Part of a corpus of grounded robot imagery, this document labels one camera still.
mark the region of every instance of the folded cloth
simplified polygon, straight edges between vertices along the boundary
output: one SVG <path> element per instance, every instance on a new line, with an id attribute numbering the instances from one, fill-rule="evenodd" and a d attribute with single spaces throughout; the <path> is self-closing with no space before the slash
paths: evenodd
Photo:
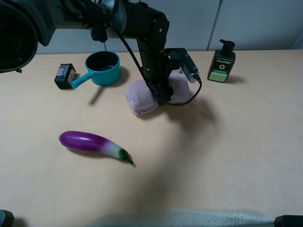
<path id="1" fill-rule="evenodd" d="M 129 107 L 137 116 L 148 114 L 159 105 L 143 79 L 132 83 L 125 96 Z"/>
<path id="2" fill-rule="evenodd" d="M 187 78 L 184 74 L 171 73 L 169 76 L 169 86 L 174 90 L 170 103 L 183 103 L 189 100 L 189 88 Z M 158 101 L 153 98 L 151 91 L 143 79 L 132 83 L 125 96 L 129 107 L 137 116 L 148 114 L 159 106 Z"/>

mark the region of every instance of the beige table surface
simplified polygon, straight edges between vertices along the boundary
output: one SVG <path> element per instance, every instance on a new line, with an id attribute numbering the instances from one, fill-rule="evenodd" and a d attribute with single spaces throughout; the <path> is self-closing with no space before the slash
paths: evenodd
<path id="1" fill-rule="evenodd" d="M 141 77 L 119 55 L 123 78 L 102 89 L 53 81 L 61 63 L 83 75 L 88 54 L 37 55 L 0 75 L 0 209 L 31 227 L 170 208 L 303 214 L 303 51 L 236 52 L 225 84 L 207 80 L 213 52 L 191 52 L 199 96 L 141 118 L 124 96 Z M 58 141 L 68 130 L 111 139 L 136 167 L 68 151 Z"/>

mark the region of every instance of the purple eggplant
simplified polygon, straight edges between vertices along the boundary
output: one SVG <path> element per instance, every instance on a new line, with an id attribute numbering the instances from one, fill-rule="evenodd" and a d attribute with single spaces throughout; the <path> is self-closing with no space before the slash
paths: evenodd
<path id="1" fill-rule="evenodd" d="M 81 131 L 66 131 L 60 135 L 59 141 L 69 149 L 110 155 L 130 164 L 134 163 L 126 150 L 102 136 Z"/>

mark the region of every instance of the black bottle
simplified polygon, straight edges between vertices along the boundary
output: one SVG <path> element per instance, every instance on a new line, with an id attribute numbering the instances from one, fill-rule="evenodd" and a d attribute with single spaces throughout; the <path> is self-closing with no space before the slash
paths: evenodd
<path id="1" fill-rule="evenodd" d="M 208 72 L 208 80 L 225 83 L 236 61 L 235 43 L 220 39 L 222 50 L 216 50 Z"/>

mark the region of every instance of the black cable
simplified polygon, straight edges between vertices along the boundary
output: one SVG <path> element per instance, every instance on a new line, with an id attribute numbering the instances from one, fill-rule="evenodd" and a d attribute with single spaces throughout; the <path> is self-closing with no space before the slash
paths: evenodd
<path id="1" fill-rule="evenodd" d="M 191 99 L 189 99 L 187 102 L 185 102 L 185 103 L 179 103 L 179 104 L 173 104 L 173 103 L 169 103 L 169 102 L 165 101 L 164 99 L 162 99 L 162 98 L 160 97 L 159 93 L 158 93 L 158 92 L 149 84 L 147 78 L 145 77 L 144 71 L 142 70 L 142 68 L 141 68 L 141 66 L 140 66 L 140 64 L 139 64 L 139 62 L 138 62 L 138 60 L 136 59 L 136 56 L 134 55 L 134 53 L 133 53 L 132 49 L 130 48 L 130 46 L 128 45 L 127 41 L 121 36 L 121 34 L 120 34 L 118 31 L 116 31 L 116 29 L 114 28 L 114 26 L 112 25 L 111 22 L 108 22 L 108 23 L 109 23 L 109 25 L 112 27 L 112 29 L 114 30 L 114 32 L 118 35 L 118 37 L 121 39 L 121 41 L 123 42 L 123 44 L 125 45 L 125 47 L 127 48 L 127 50 L 128 50 L 128 52 L 130 53 L 130 55 L 131 55 L 133 61 L 134 61 L 135 64 L 136 64 L 138 70 L 140 71 L 140 73 L 141 73 L 141 75 L 142 75 L 144 81 L 146 82 L 146 86 L 149 88 L 149 90 L 151 91 L 151 93 L 152 93 L 160 102 L 162 102 L 162 103 L 164 103 L 164 104 L 167 104 L 167 105 L 171 105 L 171 106 L 183 106 L 183 105 L 189 104 L 191 101 L 194 100 L 194 98 L 196 98 L 196 96 L 199 94 L 199 92 L 200 92 L 200 90 L 201 90 L 201 88 L 202 88 L 202 81 L 201 81 L 201 79 L 200 79 L 200 77 L 199 77 L 198 74 L 195 74 L 195 75 L 194 75 L 194 78 L 195 78 L 195 79 L 199 82 L 199 84 L 200 84 L 199 89 L 198 89 L 197 92 L 191 97 Z"/>

